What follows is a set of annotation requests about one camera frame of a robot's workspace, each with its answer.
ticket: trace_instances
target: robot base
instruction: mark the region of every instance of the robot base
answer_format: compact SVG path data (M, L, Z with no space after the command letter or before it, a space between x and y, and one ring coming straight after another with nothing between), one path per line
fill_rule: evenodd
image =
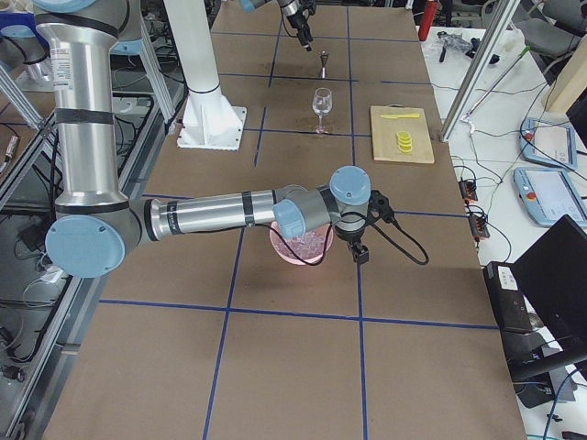
M177 139L177 146L181 149L224 149L237 151L240 146L245 119L247 118L247 109L245 107L232 107L235 115L241 122L241 126L227 128L221 135L205 136L202 125L184 126Z

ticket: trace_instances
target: label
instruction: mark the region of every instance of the label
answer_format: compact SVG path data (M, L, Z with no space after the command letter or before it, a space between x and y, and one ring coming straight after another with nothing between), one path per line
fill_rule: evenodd
M499 283L502 285L502 289L506 291L517 291L517 283L515 282L514 274L505 266L497 268L499 273Z
M53 67L53 87L55 90L71 90L72 55L68 48L51 49L51 65Z

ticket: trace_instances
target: pink bowl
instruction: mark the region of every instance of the pink bowl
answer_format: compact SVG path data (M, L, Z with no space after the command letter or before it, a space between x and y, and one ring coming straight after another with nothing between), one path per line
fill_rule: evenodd
M280 231L277 222L271 223L271 227L277 231ZM294 237L290 240L285 239L285 242L293 249L293 251L302 259L308 263L316 263L321 257L324 251L324 240L328 232L328 225L320 226L310 232L306 232L302 236ZM332 245L334 231L330 231L327 242L327 251ZM287 247L283 244L280 238L273 232L269 231L269 240L275 249L275 252L287 261L298 266L303 266L304 263L294 257Z

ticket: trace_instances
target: computer monitor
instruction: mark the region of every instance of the computer monitor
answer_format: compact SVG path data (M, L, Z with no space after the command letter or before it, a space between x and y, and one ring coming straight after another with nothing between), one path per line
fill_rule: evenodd
M574 364L587 369L587 234L564 215L512 266L519 290L562 351L510 365L514 382Z

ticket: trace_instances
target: blue cap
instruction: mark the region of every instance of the blue cap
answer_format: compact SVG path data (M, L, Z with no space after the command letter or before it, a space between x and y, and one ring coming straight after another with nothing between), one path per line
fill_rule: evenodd
M302 211L289 199L281 200L273 206L273 215L282 231L283 238L299 237L305 234L305 220Z
M117 44L110 50L111 55L139 55L143 50L142 39L135 39L133 41L118 41Z
M359 206L367 203L371 197L371 180L361 168L348 165L332 175L330 191L338 201Z
M81 278L105 275L117 268L126 254L118 232L90 215L68 215L57 220L45 237L45 247L56 266Z
M33 5L49 12L70 14L93 5L97 0L33 0Z
M252 4L250 0L240 0L240 7L242 7L247 13L255 10L255 5Z
M9 37L12 39L30 39L31 37L35 37L35 33L30 30L30 27L25 25L12 25L3 27L0 30L0 34L3 37Z

